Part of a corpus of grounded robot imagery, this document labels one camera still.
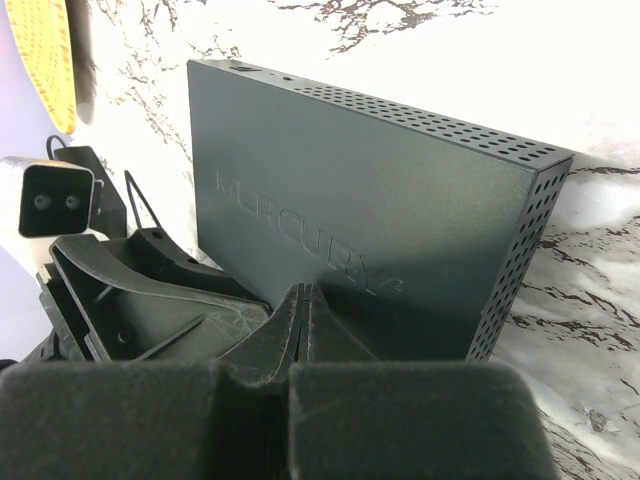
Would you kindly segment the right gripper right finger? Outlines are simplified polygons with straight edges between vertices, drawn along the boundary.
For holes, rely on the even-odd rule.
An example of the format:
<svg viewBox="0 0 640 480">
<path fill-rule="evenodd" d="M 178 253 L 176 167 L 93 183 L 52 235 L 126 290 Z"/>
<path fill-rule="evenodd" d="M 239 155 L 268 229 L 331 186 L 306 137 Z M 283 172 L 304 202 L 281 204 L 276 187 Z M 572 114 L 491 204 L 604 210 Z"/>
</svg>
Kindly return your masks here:
<svg viewBox="0 0 640 480">
<path fill-rule="evenodd" d="M 294 479 L 554 479 L 529 388 L 512 369 L 369 359 L 316 286 L 288 380 Z"/>
</svg>

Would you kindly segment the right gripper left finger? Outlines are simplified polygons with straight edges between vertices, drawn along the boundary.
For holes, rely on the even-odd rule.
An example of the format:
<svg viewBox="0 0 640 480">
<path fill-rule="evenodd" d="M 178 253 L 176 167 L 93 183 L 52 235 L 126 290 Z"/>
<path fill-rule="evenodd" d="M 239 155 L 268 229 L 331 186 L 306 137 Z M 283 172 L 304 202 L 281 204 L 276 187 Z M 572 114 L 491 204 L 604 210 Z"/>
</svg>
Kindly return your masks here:
<svg viewBox="0 0 640 480">
<path fill-rule="evenodd" d="M 216 360 L 16 363 L 1 374 L 5 479 L 281 479 L 283 392 L 304 290 Z"/>
</svg>

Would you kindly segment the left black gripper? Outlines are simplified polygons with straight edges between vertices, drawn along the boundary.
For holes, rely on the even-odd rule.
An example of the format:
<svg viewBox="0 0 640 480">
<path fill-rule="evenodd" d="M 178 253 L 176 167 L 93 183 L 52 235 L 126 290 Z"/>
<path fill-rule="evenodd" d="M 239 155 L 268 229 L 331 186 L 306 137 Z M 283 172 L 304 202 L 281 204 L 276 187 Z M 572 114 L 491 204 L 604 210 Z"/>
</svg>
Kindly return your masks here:
<svg viewBox="0 0 640 480">
<path fill-rule="evenodd" d="M 100 162 L 89 147 L 49 149 L 39 225 L 55 237 L 39 271 L 54 358 L 185 360 L 222 356 L 271 309 L 227 274 L 202 265 L 161 229 L 100 241 Z"/>
</svg>

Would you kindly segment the black network switch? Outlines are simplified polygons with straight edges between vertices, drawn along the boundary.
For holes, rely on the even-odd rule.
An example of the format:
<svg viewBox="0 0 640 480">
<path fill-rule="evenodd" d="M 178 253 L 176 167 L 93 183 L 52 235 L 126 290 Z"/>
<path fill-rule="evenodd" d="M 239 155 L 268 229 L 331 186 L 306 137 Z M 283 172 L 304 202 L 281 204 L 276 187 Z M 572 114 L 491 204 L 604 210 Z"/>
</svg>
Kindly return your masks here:
<svg viewBox="0 0 640 480">
<path fill-rule="evenodd" d="M 319 286 L 376 358 L 491 355 L 571 151 L 237 61 L 187 81 L 204 253 L 272 304 Z"/>
</svg>

